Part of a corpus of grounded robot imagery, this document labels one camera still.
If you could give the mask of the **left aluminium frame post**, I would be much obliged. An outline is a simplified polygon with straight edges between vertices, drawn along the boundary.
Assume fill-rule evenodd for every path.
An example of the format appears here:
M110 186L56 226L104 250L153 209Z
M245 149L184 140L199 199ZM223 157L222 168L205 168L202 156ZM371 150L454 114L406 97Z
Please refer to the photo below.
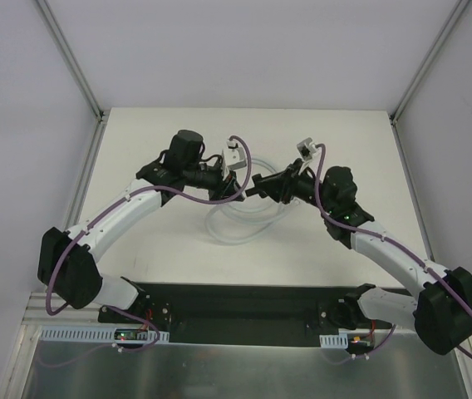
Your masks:
M98 121L102 121L106 116L105 110L96 99L96 95L76 59L50 3L46 0L36 0L32 1L32 3L45 24L46 29L48 30L48 33L66 66L66 69L69 71L71 78L75 82L81 96L91 110L91 113Z

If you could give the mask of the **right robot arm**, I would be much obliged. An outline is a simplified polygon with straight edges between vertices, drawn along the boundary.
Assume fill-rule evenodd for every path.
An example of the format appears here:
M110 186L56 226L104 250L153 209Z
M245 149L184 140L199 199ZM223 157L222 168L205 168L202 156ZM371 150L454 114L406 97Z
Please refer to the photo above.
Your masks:
M472 336L472 274L430 263L389 236L357 202L357 186L346 166L329 168L322 181L295 160L284 171L253 175L247 196L279 204L301 200L321 207L327 232L346 248L370 259L402 284L399 294L365 283L327 310L336 328L363 328L371 320L415 332L432 351L445 355Z

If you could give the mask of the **right aluminium frame post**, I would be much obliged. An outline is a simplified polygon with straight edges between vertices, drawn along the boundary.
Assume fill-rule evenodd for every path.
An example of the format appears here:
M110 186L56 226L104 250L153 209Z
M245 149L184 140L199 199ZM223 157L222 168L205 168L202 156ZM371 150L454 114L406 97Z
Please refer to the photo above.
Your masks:
M450 37L471 5L472 0L459 0L456 1L454 6L451 8L448 17L445 19L440 30L435 35L433 42L430 44L430 47L422 58L420 65L416 68L415 73L408 83L400 100L393 111L389 114L392 126L397 124L399 119L406 111L406 108L410 104L415 93L418 91L420 85L428 76L430 69L435 65L438 56L444 50L445 45L450 40Z

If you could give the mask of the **aluminium frame post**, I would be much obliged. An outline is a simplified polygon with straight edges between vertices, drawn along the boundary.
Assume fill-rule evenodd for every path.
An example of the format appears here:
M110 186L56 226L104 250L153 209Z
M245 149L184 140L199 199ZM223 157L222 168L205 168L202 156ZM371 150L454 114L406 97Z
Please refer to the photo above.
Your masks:
M96 95L76 59L50 3L46 0L36 0L32 1L32 3L45 24L46 29L48 30L48 33L66 66L66 69L69 71L71 78L75 82L81 96L91 110L91 113L98 121L102 121L106 116L105 110L96 99Z
M415 93L418 91L420 85L428 76L430 69L435 65L438 56L444 50L445 45L450 40L450 37L471 5L472 0L459 0L456 1L454 6L451 8L448 17L445 19L440 30L435 35L433 42L430 44L430 47L422 58L420 65L416 68L415 73L408 83L400 100L393 111L389 114L392 126L397 124L399 119L406 111L406 108L410 104Z

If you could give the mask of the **black T-shaped hose fitting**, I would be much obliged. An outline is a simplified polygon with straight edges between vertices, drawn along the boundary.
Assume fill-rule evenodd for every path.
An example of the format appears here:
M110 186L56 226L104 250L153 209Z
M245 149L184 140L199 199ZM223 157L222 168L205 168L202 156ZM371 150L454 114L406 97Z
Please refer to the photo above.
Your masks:
M267 195L264 193L263 187L262 187L262 183L263 183L262 175L261 174L253 175L252 181L253 181L253 186L245 190L246 196L250 198L257 195L262 199L266 198Z

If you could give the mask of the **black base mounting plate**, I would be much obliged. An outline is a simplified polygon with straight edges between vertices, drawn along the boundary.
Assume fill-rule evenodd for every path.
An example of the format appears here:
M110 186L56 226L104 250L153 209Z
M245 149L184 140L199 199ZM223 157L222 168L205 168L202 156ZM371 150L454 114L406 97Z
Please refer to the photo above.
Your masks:
M124 309L96 298L96 285L57 283L54 293L74 309L100 306L101 323L136 323L168 333L173 343L315 347L342 330L408 328L432 351L447 351L450 306L436 284L418 298L373 284L357 288L188 285L125 282L135 295Z

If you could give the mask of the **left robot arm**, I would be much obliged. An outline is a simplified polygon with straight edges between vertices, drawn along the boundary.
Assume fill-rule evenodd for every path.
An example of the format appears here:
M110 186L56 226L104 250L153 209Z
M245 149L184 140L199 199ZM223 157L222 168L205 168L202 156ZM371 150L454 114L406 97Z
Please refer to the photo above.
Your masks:
M42 237L38 279L47 286L46 310L57 294L65 305L82 309L91 303L116 308L127 323L145 316L145 295L128 278L102 274L98 263L106 251L149 214L179 196L197 204L222 205L244 199L251 175L243 183L237 170L250 170L252 156L248 145L236 135L223 150L213 155L211 165L204 158L201 134L180 130L170 146L144 165L135 178L99 214L68 229L49 229Z

